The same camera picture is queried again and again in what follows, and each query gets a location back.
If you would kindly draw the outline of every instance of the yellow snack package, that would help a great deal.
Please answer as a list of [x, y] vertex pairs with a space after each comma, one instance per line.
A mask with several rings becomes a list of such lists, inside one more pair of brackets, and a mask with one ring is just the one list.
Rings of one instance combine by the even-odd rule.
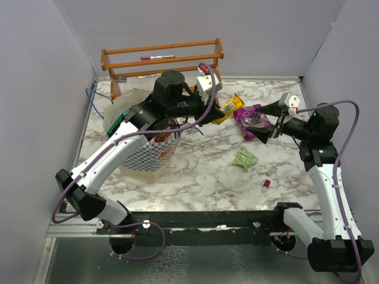
[[235, 94], [234, 98], [227, 101], [222, 105], [220, 111], [222, 111], [225, 116], [223, 118], [219, 118], [217, 120], [212, 121], [213, 124], [220, 125], [226, 120], [226, 118], [230, 117], [233, 111], [236, 111], [239, 108], [243, 108], [245, 106], [244, 101], [239, 97], [239, 95]]

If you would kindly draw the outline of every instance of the gray wall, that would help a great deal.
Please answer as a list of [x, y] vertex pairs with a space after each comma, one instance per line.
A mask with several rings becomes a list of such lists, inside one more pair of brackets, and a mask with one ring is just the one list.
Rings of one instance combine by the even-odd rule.
[[223, 75], [304, 76], [345, 0], [55, 0], [100, 76], [101, 49], [220, 37]]
[[[348, 0], [304, 78], [308, 105], [353, 99], [361, 116], [342, 158], [343, 184], [364, 238], [379, 248], [379, 1]], [[354, 118], [352, 106], [338, 107], [339, 149]], [[379, 267], [379, 254], [373, 267]]]
[[32, 283], [94, 71], [51, 0], [0, 9], [0, 282]]

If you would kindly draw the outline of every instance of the purple snack bag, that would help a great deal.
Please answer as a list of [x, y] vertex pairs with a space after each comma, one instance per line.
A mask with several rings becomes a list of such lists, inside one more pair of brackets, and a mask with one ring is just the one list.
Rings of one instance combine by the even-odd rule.
[[250, 141], [255, 138], [255, 135], [246, 130], [246, 127], [268, 127], [271, 125], [265, 114], [261, 114], [260, 112], [256, 112], [257, 108], [261, 107], [260, 104], [247, 106], [244, 108], [237, 109], [233, 116], [241, 129], [241, 133], [243, 138], [246, 141]]

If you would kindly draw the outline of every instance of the green item in basket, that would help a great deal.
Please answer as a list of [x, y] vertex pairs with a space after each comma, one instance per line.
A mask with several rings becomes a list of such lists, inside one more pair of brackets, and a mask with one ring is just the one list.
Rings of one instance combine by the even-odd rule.
[[118, 127], [120, 126], [120, 123], [124, 121], [125, 116], [129, 113], [129, 109], [127, 111], [124, 111], [112, 124], [111, 128], [107, 131], [108, 138], [111, 138], [111, 136], [117, 131]]
[[254, 156], [251, 152], [247, 151], [245, 148], [241, 148], [237, 152], [237, 156], [232, 161], [232, 164], [236, 164], [238, 166], [242, 166], [245, 171], [254, 165], [258, 161], [258, 158]]

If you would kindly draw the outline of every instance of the marble tabletop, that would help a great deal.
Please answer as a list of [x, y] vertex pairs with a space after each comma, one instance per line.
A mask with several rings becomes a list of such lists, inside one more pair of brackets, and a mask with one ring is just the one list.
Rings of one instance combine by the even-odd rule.
[[[97, 91], [109, 95], [110, 83], [99, 82]], [[277, 101], [288, 91], [301, 99], [300, 107], [304, 108], [296, 80], [224, 81], [218, 96], [221, 104], [237, 93], [246, 105], [265, 105]], [[94, 98], [100, 112], [109, 103], [106, 98]], [[307, 119], [307, 114], [300, 117]], [[169, 166], [157, 182], [122, 176], [116, 169], [99, 194], [121, 201], [131, 211], [266, 210], [273, 209], [277, 202], [299, 202], [305, 209], [319, 209], [312, 182], [290, 137], [270, 139], [268, 144], [259, 140], [247, 142], [233, 116], [221, 125], [208, 124], [201, 130], [204, 136], [194, 130], [184, 133]], [[106, 139], [102, 119], [92, 108], [78, 163], [90, 157]], [[241, 147], [258, 157], [248, 172], [232, 165]], [[272, 166], [278, 170], [267, 177], [265, 172]], [[263, 191], [266, 179], [271, 184]]]

